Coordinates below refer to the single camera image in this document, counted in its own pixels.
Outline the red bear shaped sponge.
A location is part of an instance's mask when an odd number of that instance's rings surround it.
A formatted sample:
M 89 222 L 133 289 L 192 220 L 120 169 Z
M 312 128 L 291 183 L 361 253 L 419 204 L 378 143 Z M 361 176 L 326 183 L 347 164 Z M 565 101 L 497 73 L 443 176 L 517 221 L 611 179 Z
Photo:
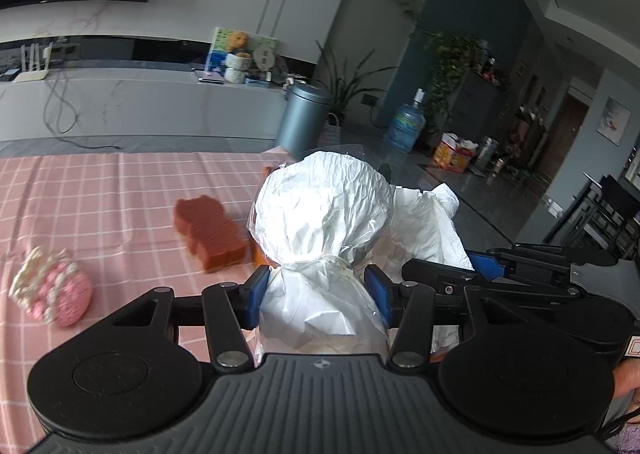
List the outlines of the red bear shaped sponge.
M 247 243 L 241 237 L 239 226 L 213 197 L 178 199 L 174 206 L 174 226 L 186 250 L 200 261 L 205 273 L 225 269 L 245 258 Z

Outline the white plastic bag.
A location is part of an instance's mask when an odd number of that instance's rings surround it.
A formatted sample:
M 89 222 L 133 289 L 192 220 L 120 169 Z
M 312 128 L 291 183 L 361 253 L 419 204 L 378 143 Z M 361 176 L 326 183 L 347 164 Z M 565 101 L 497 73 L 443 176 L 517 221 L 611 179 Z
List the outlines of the white plastic bag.
M 284 221 L 270 229 L 277 204 Z M 392 185 L 346 154 L 316 151 L 267 177 L 254 236 L 280 266 L 260 306 L 262 352 L 386 356 L 384 319 L 355 269 L 393 210 Z

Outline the pink white crochet pouch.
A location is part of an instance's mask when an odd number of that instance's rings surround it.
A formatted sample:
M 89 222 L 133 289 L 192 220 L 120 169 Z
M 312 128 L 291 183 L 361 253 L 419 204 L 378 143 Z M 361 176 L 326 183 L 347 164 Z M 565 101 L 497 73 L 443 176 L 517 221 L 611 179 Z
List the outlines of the pink white crochet pouch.
M 66 250 L 38 246 L 14 276 L 9 297 L 36 321 L 68 328 L 88 311 L 93 284 Z

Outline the white tissue pack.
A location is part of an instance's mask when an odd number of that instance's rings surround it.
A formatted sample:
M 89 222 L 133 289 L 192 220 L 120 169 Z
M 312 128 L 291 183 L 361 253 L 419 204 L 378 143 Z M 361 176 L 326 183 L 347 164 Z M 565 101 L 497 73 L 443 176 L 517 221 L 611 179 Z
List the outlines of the white tissue pack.
M 459 200 L 445 183 L 430 191 L 395 188 L 393 216 L 375 244 L 371 261 L 395 283 L 401 268 L 411 259 L 473 269 L 454 227 Z

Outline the orange cardboard box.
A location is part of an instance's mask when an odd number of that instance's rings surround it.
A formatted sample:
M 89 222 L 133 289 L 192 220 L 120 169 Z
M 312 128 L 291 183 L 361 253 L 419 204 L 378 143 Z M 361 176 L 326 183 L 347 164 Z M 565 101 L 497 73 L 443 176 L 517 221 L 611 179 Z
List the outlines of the orange cardboard box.
M 264 185 L 265 181 L 267 180 L 267 177 L 269 177 L 269 175 L 272 172 L 282 169 L 287 165 L 288 165 L 287 163 L 282 162 L 280 163 L 280 165 L 264 166 L 262 168 L 262 183 L 260 183 L 260 185 L 258 186 L 257 194 L 255 196 L 255 199 L 252 205 L 250 206 L 250 214 L 248 215 L 247 225 L 246 225 L 248 230 L 248 235 L 250 235 L 250 252 L 252 253 L 254 266 L 260 266 L 260 265 L 270 265 L 272 267 L 280 266 L 280 264 L 277 263 L 277 261 L 274 261 L 269 257 L 269 255 L 265 253 L 265 250 L 264 250 L 264 247 L 262 247 L 261 241 L 254 236 L 254 230 L 256 227 L 255 226 L 257 221 L 256 218 L 258 218 L 258 215 L 259 215 L 259 213 L 256 214 L 257 213 L 256 203 L 258 202 L 260 192 L 262 191 L 262 185 Z M 270 229 L 278 229 L 283 224 L 284 212 L 280 210 L 282 207 L 278 204 L 277 204 L 277 208 L 278 208 L 278 213 L 271 214 L 268 218 L 268 221 L 265 220 L 265 225 L 267 223 L 271 224 L 271 226 L 269 226 Z

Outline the pink checkered tablecloth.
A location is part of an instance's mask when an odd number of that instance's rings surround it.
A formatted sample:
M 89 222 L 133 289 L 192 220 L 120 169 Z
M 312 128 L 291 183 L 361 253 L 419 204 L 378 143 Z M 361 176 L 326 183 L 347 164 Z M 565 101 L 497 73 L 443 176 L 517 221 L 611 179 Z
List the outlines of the pink checkered tablecloth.
M 1 162 L 1 449 L 23 453 L 43 436 L 26 380 L 41 356 L 142 293 L 169 286 L 178 296 L 235 281 L 253 261 L 206 273 L 174 226 L 180 199 L 218 200 L 241 231 L 268 167 L 290 161 L 281 148 L 260 154 L 88 154 Z M 67 251 L 93 284 L 89 310 L 59 329 L 10 299 L 14 275 L 32 248 Z

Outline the blue water jug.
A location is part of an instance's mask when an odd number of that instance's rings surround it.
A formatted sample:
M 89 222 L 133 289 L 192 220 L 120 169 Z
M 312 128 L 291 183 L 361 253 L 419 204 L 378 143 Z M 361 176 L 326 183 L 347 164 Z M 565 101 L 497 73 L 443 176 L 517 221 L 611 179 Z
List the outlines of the blue water jug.
M 406 102 L 396 110 L 390 126 L 383 136 L 383 142 L 386 145 L 405 154 L 412 151 L 413 145 L 425 125 L 422 106 L 424 95 L 423 88 L 418 88 L 412 102 Z

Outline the woven pink basket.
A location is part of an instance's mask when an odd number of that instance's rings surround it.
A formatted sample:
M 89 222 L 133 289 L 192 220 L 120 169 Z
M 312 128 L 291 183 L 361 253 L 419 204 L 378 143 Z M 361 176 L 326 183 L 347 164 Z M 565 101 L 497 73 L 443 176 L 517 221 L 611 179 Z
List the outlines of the woven pink basket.
M 341 144 L 341 123 L 334 112 L 326 116 L 323 128 L 318 138 L 319 147 L 333 147 Z

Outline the hanging vine plant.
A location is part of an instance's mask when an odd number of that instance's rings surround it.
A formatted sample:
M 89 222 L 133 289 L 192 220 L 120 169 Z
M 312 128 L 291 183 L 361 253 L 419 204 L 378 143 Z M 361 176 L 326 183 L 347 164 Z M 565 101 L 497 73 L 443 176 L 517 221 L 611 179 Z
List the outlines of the hanging vine plant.
M 424 48 L 433 56 L 427 71 L 427 112 L 433 117 L 450 114 L 449 96 L 459 88 L 465 75 L 480 62 L 480 39 L 472 34 L 424 31 Z

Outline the grey metal trash can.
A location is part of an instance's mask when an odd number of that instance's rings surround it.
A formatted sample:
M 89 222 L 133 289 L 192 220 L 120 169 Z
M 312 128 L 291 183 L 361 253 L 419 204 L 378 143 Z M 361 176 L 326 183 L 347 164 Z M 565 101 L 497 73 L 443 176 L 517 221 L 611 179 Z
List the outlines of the grey metal trash can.
M 276 143 L 299 157 L 317 146 L 333 97 L 325 88 L 294 81 L 285 90 L 285 102 Z

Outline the green floor plant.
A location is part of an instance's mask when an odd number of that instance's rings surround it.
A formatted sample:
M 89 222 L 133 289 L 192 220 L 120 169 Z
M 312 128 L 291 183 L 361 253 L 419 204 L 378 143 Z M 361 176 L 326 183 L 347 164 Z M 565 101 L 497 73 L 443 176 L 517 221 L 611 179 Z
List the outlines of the green floor plant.
M 383 92 L 379 86 L 369 86 L 366 82 L 372 76 L 395 70 L 395 66 L 378 67 L 368 69 L 369 60 L 375 50 L 369 52 L 360 59 L 355 66 L 349 64 L 347 58 L 338 60 L 334 50 L 329 46 L 321 46 L 316 42 L 320 52 L 317 71 L 314 82 L 321 85 L 331 96 L 330 114 L 337 117 L 337 123 L 342 125 L 349 104 L 360 94 Z

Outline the teddy bear on yarn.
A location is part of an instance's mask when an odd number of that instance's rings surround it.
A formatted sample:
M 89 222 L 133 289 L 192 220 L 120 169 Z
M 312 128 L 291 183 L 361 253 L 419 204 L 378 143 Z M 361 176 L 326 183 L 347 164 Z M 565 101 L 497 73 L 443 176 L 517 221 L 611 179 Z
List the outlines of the teddy bear on yarn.
M 224 60 L 224 80 L 232 84 L 244 82 L 250 69 L 252 55 L 248 53 L 250 37 L 243 31 L 232 31 L 227 39 L 227 56 Z

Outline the white marble tv console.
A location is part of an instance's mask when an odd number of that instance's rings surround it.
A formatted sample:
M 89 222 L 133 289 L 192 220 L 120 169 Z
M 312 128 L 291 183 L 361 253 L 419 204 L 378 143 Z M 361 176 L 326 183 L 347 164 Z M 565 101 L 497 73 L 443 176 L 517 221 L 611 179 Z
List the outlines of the white marble tv console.
M 53 44 L 47 78 L 14 82 L 21 46 Z M 59 36 L 1 47 L 1 137 L 215 136 L 271 140 L 285 110 L 278 88 L 202 81 L 202 42 Z

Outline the white wifi router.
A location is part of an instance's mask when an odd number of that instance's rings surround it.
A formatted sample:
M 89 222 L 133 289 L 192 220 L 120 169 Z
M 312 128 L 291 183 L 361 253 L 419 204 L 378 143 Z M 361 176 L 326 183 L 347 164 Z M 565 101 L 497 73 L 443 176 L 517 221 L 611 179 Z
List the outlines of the white wifi router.
M 21 70 L 14 82 L 41 81 L 49 74 L 53 44 L 41 46 L 39 43 L 21 46 Z

